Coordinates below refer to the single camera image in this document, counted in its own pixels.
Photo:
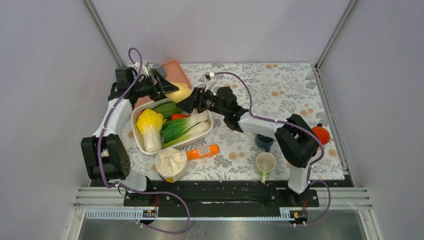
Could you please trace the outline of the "yellow cup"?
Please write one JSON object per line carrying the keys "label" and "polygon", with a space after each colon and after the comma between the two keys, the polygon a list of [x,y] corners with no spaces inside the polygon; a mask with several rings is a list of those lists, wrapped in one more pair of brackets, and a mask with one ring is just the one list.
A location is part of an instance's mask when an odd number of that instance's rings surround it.
{"label": "yellow cup", "polygon": [[174,103],[179,103],[192,94],[193,90],[184,83],[171,82],[171,84],[178,87],[178,90],[171,93],[166,93],[165,96],[172,100]]}

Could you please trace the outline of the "navy round cup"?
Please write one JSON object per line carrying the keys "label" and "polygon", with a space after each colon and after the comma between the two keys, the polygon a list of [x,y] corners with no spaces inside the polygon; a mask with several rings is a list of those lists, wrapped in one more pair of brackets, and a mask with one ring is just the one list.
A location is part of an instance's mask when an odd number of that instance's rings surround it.
{"label": "navy round cup", "polygon": [[255,136],[254,142],[258,148],[261,148],[265,152],[269,153],[271,150],[271,146],[274,143],[274,139],[265,135],[257,134]]}

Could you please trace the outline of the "light green mug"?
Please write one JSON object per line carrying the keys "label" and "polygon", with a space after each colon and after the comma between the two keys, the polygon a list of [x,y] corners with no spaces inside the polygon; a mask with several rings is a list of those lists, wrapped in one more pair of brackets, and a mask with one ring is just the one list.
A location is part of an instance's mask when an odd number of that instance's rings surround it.
{"label": "light green mug", "polygon": [[271,173],[277,165],[276,158],[269,152],[260,153],[255,160],[255,171],[260,175],[260,182],[265,184],[267,175]]}

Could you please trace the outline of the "orange mug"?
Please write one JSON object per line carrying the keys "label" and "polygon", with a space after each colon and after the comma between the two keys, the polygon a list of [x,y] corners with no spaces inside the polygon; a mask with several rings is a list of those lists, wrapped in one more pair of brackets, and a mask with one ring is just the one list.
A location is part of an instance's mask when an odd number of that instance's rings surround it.
{"label": "orange mug", "polygon": [[322,123],[318,123],[317,126],[313,127],[311,129],[313,133],[316,135],[316,137],[319,139],[320,143],[322,145],[326,145],[331,140],[331,135],[329,131],[323,127]]}

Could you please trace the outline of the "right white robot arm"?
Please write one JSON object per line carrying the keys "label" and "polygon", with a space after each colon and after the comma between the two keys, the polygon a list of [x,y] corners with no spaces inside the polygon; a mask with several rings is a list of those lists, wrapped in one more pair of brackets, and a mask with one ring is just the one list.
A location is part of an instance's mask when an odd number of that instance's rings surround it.
{"label": "right white robot arm", "polygon": [[255,115],[238,104],[236,95],[229,87],[220,87],[217,93],[196,87],[182,93],[174,102],[190,114],[193,110],[219,114],[233,131],[255,133],[277,141],[284,158],[291,165],[287,201],[299,206],[307,199],[305,190],[310,184],[313,157],[318,151],[322,152],[324,146],[300,115],[293,114],[287,120]]}

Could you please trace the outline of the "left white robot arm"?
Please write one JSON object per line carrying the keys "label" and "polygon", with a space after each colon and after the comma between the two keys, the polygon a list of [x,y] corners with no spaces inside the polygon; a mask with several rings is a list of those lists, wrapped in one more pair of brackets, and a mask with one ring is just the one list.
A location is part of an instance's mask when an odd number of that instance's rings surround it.
{"label": "left white robot arm", "polygon": [[131,66],[118,67],[115,77],[100,126],[92,136],[81,140],[85,167],[91,180],[101,181],[107,188],[122,187],[135,192],[136,199],[148,206],[154,202],[155,192],[147,187],[146,176],[131,169],[129,155],[119,135],[139,98],[162,100],[166,94],[174,93],[179,88],[156,70],[147,76]]}

